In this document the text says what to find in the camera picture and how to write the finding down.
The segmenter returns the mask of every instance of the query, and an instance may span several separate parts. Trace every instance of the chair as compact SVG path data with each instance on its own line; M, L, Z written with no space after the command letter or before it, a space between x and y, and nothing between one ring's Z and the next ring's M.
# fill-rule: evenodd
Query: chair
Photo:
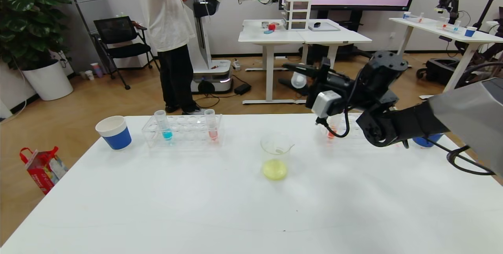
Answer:
M129 85L126 84L124 78L122 78L121 73L117 69L117 65L115 65L114 59L124 59L126 57L136 57L138 55L146 54L147 55L147 64L149 68L152 68L151 61L149 59L149 53L152 56L152 60L156 63L156 67L159 70L158 63L154 58L151 47L147 45L145 40L145 27L138 27L141 30L141 34L136 32L133 22L129 19L129 16L116 17L110 19L102 19L94 21L96 29L99 33L99 43L106 51L108 58L112 62L112 65L115 67L115 71L119 75L124 84L126 90L131 89ZM108 48L108 44L126 42L136 39L136 37L140 37L143 43L133 43L127 46L120 46L118 48ZM108 66L105 66L108 73L110 74L110 78L115 79L113 72L110 71Z

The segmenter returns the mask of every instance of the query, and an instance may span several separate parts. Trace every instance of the black pants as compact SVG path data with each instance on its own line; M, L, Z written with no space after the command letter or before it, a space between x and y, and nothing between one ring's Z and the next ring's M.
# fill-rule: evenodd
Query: black pants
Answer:
M190 84L194 76L187 45L158 52L160 61L160 85L166 106L179 105L183 111L197 109L192 100Z

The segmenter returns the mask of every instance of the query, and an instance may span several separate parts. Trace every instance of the blue object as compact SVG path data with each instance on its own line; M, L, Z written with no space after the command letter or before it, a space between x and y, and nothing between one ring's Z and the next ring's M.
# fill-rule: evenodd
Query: blue object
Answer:
M105 137L102 136L103 139L110 145L110 148L113 150L120 150L126 148L131 143L131 134L129 134L129 130L124 129L117 135Z
M465 36L467 36L467 37L473 37L473 34L475 34L475 31L473 31L473 30L467 29L465 32Z
M443 134L433 134L433 135L428 136L428 139L430 139L431 141L436 143L442 136L444 136L444 135ZM425 148L431 148L434 146L433 143L431 143L430 141L427 141L426 139L424 139L422 137L413 138L413 141L415 143L417 143L418 145L423 146Z

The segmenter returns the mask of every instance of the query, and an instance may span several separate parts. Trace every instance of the red bag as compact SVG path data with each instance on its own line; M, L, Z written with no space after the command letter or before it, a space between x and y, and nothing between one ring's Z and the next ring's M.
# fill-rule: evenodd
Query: red bag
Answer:
M25 150L32 153L30 159L23 155ZM58 147L45 152L38 152L38 150L32 152L29 148L23 148L19 152L21 160L25 163L26 170L45 195L68 171L61 159L56 156L57 151Z

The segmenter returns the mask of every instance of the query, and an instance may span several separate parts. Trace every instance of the blue liquid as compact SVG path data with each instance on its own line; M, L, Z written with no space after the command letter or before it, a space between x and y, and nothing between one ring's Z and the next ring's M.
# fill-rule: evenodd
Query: blue liquid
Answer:
M171 140L171 138L173 137L173 132L171 132L171 130L169 130L169 129L166 129L166 130L162 131L162 136L166 140Z

